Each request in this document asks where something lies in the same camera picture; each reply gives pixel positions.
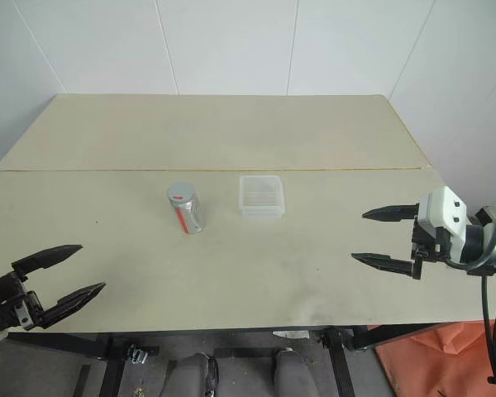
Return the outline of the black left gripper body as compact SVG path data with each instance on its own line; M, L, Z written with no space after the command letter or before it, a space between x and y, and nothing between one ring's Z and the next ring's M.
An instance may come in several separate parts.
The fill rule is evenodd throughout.
M44 310L36 293L24 287L27 275L14 270L0 276L0 331L14 327L45 328Z

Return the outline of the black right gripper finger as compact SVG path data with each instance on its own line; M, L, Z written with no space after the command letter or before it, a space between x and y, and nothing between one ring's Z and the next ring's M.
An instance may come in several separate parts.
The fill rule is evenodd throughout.
M419 204L412 205L389 205L374 208L362 214L362 218L378 222L400 222L402 220L414 219L418 214Z
M396 260L374 253L351 253L351 257L377 270L406 275L414 280L421 279L422 266L411 261Z

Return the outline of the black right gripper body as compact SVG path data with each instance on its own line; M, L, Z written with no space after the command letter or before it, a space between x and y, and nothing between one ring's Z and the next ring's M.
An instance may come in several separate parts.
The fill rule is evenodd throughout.
M451 258L451 234L445 227L433 227L414 218L411 258L415 261L443 262Z

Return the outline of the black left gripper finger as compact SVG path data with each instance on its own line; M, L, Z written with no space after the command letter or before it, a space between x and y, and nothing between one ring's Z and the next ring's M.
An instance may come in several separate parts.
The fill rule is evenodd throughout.
M78 312L94 299L105 285L104 282L90 285L59 299L55 306L43 311L41 315L41 327L47 329Z
M31 272L39 269L48 269L53 265L57 265L82 248L82 245L62 245L44 249L18 261L14 261L12 268L21 281L26 281L27 275Z

